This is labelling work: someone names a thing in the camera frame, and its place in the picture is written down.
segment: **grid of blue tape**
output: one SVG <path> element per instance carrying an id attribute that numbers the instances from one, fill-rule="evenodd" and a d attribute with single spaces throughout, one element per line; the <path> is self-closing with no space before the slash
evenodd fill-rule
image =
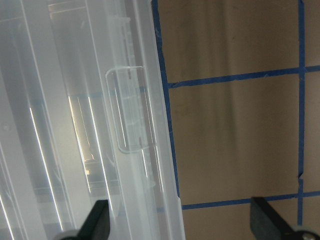
<path id="1" fill-rule="evenodd" d="M 265 78 L 265 77 L 298 74 L 299 75 L 298 191 L 297 193 L 293 193 L 293 194 L 268 196 L 266 197 L 266 200 L 277 201 L 277 200 L 286 200 L 286 199 L 297 199 L 297 202 L 298 202 L 297 224 L 302 225 L 303 199 L 308 197 L 320 196 L 320 191 L 304 192 L 304 180 L 303 180 L 304 147 L 305 147 L 305 86 L 306 86 L 305 74 L 311 73 L 311 72 L 320 72 L 320 65 L 306 66 L 304 1 L 298 0 L 299 67 L 202 78 L 202 79 L 181 81 L 178 83 L 168 83 L 168 80 L 167 80 L 165 60 L 162 52 L 162 35 L 161 35 L 161 27 L 160 27 L 160 17 L 158 12 L 158 0 L 152 0 L 152 12 L 153 12 L 154 29 L 155 29 L 155 35 L 156 35 L 156 43 L 157 43 L 158 57 L 159 57 L 159 63 L 160 63 L 163 92 L 164 92 L 164 98 L 165 98 L 165 104 L 166 104 L 169 133 L 170 133 L 177 195 L 180 196 L 180 191 L 179 191 L 178 169 L 177 169 L 175 145 L 174 145 L 174 138 L 173 138 L 171 111 L 170 111 L 169 89 L 175 89 L 175 88 L 186 87 L 186 86 L 198 86 L 198 85 L 213 84 L 213 83 L 226 83 L 231 81 L 241 81 L 241 80 Z M 250 198 L 246 198 L 246 199 L 235 199 L 235 200 L 227 200 L 227 201 L 188 204 L 188 205 L 183 205 L 182 209 L 190 210 L 190 209 L 212 208 L 212 207 L 221 207 L 221 206 L 230 206 L 230 205 L 241 205 L 241 204 L 249 204 L 249 203 L 250 203 Z"/>

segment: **cardboard surface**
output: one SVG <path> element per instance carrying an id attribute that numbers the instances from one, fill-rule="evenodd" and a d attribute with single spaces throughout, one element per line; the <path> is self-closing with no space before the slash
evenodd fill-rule
<path id="1" fill-rule="evenodd" d="M 296 0 L 158 3 L 170 83 L 299 65 Z"/>
<path id="2" fill-rule="evenodd" d="M 297 75 L 170 90 L 182 204 L 296 193 Z"/>
<path id="3" fill-rule="evenodd" d="M 320 65 L 320 1 L 305 0 L 305 64 Z"/>
<path id="4" fill-rule="evenodd" d="M 270 204 L 289 224 L 296 224 L 296 199 Z M 249 204 L 185 210 L 183 219 L 186 240 L 255 240 L 250 230 Z"/>
<path id="5" fill-rule="evenodd" d="M 320 72 L 306 74 L 304 191 L 320 190 Z"/>

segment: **brown cardboard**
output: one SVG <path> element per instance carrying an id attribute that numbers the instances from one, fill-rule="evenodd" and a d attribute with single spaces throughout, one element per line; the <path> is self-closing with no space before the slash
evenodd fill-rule
<path id="1" fill-rule="evenodd" d="M 270 202 L 289 223 L 297 222 L 297 200 Z M 254 240 L 250 230 L 250 205 L 231 205 L 183 211 L 186 240 Z"/>
<path id="2" fill-rule="evenodd" d="M 296 0 L 158 2 L 170 83 L 299 65 Z"/>
<path id="3" fill-rule="evenodd" d="M 169 93 L 182 204 L 297 192 L 297 75 Z"/>
<path id="4" fill-rule="evenodd" d="M 304 191 L 320 190 L 320 73 L 305 75 Z"/>
<path id="5" fill-rule="evenodd" d="M 320 1 L 305 0 L 305 64 L 320 65 Z"/>

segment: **black clamp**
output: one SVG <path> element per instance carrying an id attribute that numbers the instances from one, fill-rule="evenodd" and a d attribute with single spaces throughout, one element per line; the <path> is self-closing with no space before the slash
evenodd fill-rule
<path id="1" fill-rule="evenodd" d="M 250 227 L 256 240 L 320 240 L 310 231 L 294 231 L 263 197 L 253 197 Z"/>

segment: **clamp jaw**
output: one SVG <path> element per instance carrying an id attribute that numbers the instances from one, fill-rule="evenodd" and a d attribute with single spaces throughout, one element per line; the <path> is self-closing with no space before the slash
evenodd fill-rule
<path id="1" fill-rule="evenodd" d="M 253 197 L 250 227 L 256 240 L 320 240 L 310 231 L 294 231 L 263 197 Z"/>

